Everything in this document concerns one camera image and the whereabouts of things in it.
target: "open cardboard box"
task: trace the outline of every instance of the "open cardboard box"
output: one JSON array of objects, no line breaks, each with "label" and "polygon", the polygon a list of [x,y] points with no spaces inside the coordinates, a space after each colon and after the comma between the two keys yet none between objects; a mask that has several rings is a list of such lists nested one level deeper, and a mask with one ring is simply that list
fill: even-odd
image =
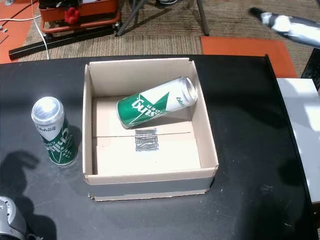
[{"label": "open cardboard box", "polygon": [[[125,129],[118,100],[180,76],[191,79],[191,107]],[[82,167],[96,201],[204,194],[218,157],[195,63],[188,58],[90,62],[85,66]],[[141,133],[149,133],[146,138]],[[145,150],[146,141],[151,150]]]}]

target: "can lid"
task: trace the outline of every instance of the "can lid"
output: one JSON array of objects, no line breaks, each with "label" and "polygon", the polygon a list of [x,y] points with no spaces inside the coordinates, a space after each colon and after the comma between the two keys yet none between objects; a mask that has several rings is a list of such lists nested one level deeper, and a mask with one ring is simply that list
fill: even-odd
[{"label": "can lid", "polygon": [[195,86],[193,85],[193,83],[191,82],[190,78],[187,76],[182,77],[183,80],[185,81],[185,88],[186,91],[184,93],[184,96],[189,100],[190,102],[190,106],[192,104],[194,104],[197,101],[197,90],[195,88]]},{"label": "can lid", "polygon": [[63,114],[64,107],[61,102],[52,96],[45,96],[33,105],[31,118],[36,124],[48,125],[54,123]]}]

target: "orange mat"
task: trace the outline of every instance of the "orange mat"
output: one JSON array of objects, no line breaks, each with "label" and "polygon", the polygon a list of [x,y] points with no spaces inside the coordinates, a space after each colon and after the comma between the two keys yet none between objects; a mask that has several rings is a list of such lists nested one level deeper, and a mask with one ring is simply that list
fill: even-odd
[{"label": "orange mat", "polygon": [[297,78],[290,54],[281,40],[202,36],[204,55],[265,56],[269,55],[277,78]]},{"label": "orange mat", "polygon": [[[0,19],[11,18],[17,12],[30,4],[30,0],[15,0],[10,6],[5,6],[5,2],[0,2]],[[33,11],[36,12],[38,3],[33,4]],[[32,18],[31,6],[23,10],[15,19],[29,19]],[[4,25],[4,29],[8,29],[6,32],[8,37],[0,44],[0,64],[17,62],[18,60],[11,61],[9,58],[9,50],[21,47],[27,37],[33,20],[30,21],[9,21]]]}]

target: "green can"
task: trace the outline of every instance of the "green can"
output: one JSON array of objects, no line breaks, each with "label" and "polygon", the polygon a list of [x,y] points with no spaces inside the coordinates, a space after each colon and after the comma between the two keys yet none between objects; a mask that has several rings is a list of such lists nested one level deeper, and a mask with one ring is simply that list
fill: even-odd
[{"label": "green can", "polygon": [[116,104],[118,117],[126,128],[189,107],[197,101],[197,91],[186,76],[126,97]]},{"label": "green can", "polygon": [[51,96],[39,99],[32,108],[31,118],[40,133],[49,159],[57,165],[67,165],[77,155],[62,103]]}]

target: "black table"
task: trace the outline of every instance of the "black table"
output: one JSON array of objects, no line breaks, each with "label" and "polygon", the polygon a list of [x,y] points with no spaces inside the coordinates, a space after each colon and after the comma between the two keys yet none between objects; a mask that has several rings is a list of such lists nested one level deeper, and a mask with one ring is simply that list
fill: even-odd
[{"label": "black table", "polygon": [[[87,197],[81,167],[84,66],[156,57],[168,56],[0,65],[0,195],[15,201],[44,240],[317,239],[301,160],[264,57],[189,56],[219,156],[207,194],[116,202]],[[31,120],[33,103],[43,96],[60,99],[72,125],[79,153],[68,167],[49,161]]]}]

